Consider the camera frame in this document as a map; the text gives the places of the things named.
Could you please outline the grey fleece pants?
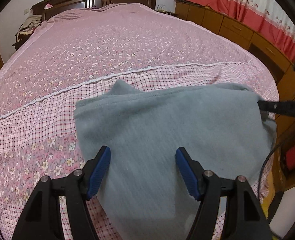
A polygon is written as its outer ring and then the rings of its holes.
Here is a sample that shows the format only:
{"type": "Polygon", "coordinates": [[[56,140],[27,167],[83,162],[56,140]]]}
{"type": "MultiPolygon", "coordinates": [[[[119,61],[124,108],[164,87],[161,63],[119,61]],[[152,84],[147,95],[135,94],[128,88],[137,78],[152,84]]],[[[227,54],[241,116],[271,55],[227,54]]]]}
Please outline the grey fleece pants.
{"type": "Polygon", "coordinates": [[[258,94],[236,83],[142,92],[117,81],[104,95],[78,101],[77,139],[85,160],[99,148],[111,163],[98,199],[122,239],[185,239],[198,210],[175,153],[223,178],[250,184],[276,140],[276,123],[258,94]]]}

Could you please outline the wooden drawer cabinet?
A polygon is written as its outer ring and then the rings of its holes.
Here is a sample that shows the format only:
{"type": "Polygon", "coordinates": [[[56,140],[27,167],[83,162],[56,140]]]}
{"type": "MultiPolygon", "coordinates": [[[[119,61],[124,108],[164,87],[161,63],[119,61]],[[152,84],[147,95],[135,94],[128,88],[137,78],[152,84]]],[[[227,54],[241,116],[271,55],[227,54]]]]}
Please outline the wooden drawer cabinet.
{"type": "MultiPolygon", "coordinates": [[[[212,10],[210,7],[176,0],[175,13],[182,20],[192,21],[211,32],[221,35],[252,53],[271,72],[280,100],[295,101],[295,72],[293,63],[262,35],[245,24],[212,10]]],[[[277,143],[273,163],[273,179],[277,192],[295,186],[295,171],[285,171],[286,152],[295,145],[295,118],[277,115],[277,143]]]]}

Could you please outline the pink floral bedspread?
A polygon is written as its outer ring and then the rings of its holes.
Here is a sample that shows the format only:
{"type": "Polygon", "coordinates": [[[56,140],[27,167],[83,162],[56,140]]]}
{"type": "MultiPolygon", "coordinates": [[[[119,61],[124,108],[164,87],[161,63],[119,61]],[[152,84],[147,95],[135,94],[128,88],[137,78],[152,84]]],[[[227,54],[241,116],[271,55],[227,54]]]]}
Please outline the pink floral bedspread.
{"type": "Polygon", "coordinates": [[[143,91],[235,82],[279,99],[256,57],[192,22],[141,4],[60,13],[0,70],[0,236],[11,239],[42,176],[84,166],[75,104],[118,79],[143,91]]]}

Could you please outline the cream and red curtain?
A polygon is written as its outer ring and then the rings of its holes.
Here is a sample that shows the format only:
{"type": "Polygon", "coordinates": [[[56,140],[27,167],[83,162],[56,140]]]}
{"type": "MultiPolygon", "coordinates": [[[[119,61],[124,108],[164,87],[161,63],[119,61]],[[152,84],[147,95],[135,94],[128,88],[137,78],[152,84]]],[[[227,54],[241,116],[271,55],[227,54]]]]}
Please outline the cream and red curtain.
{"type": "Polygon", "coordinates": [[[295,59],[295,26],[276,0],[185,0],[223,13],[257,31],[295,59]]]}

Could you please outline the pile of clothes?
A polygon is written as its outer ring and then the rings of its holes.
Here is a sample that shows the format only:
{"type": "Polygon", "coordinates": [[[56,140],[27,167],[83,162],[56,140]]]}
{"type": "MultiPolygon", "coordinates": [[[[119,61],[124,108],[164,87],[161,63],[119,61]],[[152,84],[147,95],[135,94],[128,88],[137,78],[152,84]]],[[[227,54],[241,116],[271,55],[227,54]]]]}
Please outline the pile of clothes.
{"type": "Polygon", "coordinates": [[[41,15],[30,15],[26,18],[15,34],[16,41],[12,45],[15,50],[18,50],[32,36],[35,29],[41,25],[41,19],[41,15]]]}

